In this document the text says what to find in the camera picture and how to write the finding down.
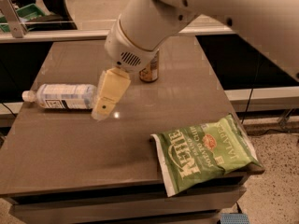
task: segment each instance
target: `table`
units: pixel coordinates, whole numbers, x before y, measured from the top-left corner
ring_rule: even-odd
[[[32,90],[44,83],[97,86],[112,66],[104,43],[54,43]],[[215,223],[217,210],[245,192],[244,181],[263,172],[250,165],[167,198],[150,134],[235,112],[195,37],[174,36],[162,45],[156,82],[144,83],[138,74],[131,80],[113,114],[101,122],[90,111],[23,104],[0,149],[0,197],[13,203],[13,216],[28,223],[135,217],[136,223],[149,217]]]

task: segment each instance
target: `green box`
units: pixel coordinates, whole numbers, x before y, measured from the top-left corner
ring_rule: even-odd
[[[17,14],[20,18],[23,18],[27,21],[37,17],[45,16],[45,12],[42,11],[36,4],[30,4],[19,8],[17,10]],[[0,28],[4,33],[10,32],[7,19],[4,16],[0,17]]]

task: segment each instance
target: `white bottle cap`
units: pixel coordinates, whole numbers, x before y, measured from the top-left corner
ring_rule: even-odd
[[[34,91],[24,91],[21,98],[25,102],[34,102],[36,100],[36,93]]]

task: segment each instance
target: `snack bag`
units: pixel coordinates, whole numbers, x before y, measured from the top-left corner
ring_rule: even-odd
[[[156,142],[167,196],[258,162],[247,135],[230,114],[206,123],[151,135]]]

